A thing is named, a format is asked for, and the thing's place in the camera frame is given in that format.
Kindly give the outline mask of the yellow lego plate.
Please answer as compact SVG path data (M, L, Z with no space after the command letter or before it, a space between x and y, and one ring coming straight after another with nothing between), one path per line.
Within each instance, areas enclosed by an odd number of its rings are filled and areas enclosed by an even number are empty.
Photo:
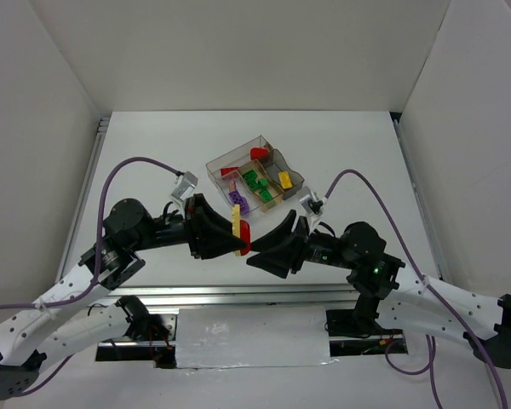
M238 239L240 239L240 221L241 220L243 220L243 218L241 217L241 214L240 214L239 205L236 204L233 206L233 209L232 209L232 233ZM235 256L242 256L240 254L240 250L235 251Z

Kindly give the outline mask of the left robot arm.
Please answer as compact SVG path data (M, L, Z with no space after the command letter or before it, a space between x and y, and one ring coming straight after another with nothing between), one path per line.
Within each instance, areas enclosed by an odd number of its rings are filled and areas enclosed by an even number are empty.
M167 341L169 329L136 296L123 296L80 320L74 317L115 291L145 263L140 251L188 245L196 259L245 251L241 224L216 213L203 194L188 199L185 213L153 218L136 199L117 202L104 220L101 245L86 251L69 274L0 324L0 400L21 397L54 363L113 338Z

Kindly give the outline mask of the red arch lego brick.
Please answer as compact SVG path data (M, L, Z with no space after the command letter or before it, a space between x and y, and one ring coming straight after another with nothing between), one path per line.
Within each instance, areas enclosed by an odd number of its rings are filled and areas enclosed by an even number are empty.
M250 252L251 248L250 225L246 220L240 221L240 238L244 242L244 248L240 250L240 254L244 256Z

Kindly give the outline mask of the green lego plate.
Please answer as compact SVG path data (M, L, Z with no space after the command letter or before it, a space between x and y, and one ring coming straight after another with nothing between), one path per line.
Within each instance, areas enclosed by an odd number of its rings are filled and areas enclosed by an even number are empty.
M259 196L263 203L268 203L273 200L273 195L267 189L261 189L259 191Z

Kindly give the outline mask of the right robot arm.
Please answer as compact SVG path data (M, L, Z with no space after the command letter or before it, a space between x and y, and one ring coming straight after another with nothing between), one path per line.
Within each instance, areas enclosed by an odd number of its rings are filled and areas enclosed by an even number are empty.
M418 273L386 253L386 241L366 222L341 236L310 231L294 211L251 245L247 264L281 279L311 262L344 268L359 296L352 317L364 333L412 331L470 349L479 360L511 369L511 295L482 296Z

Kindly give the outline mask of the purple cloud lego piece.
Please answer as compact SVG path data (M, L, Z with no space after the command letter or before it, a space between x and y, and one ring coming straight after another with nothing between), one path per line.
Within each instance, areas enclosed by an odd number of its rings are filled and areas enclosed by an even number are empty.
M239 206L239 209L240 209L240 213L241 214L247 214L250 212L250 207L248 205L245 205L245 204L241 204Z

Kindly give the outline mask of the purple lego brick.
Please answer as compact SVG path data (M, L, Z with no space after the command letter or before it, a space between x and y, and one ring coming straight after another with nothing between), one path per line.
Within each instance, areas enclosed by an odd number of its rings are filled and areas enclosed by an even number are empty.
M228 193L229 199L232 201L233 205L248 205L248 201L246 197L242 196L238 193Z

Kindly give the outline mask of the yellow curved lego brick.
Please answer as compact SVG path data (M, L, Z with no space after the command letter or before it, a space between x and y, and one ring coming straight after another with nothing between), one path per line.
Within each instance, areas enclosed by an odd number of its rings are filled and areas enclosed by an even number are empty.
M291 188L293 188L293 183L290 179L290 174L288 171L281 171L278 173L278 179L279 179L279 183L280 183L280 186L284 189L284 190L289 190Z

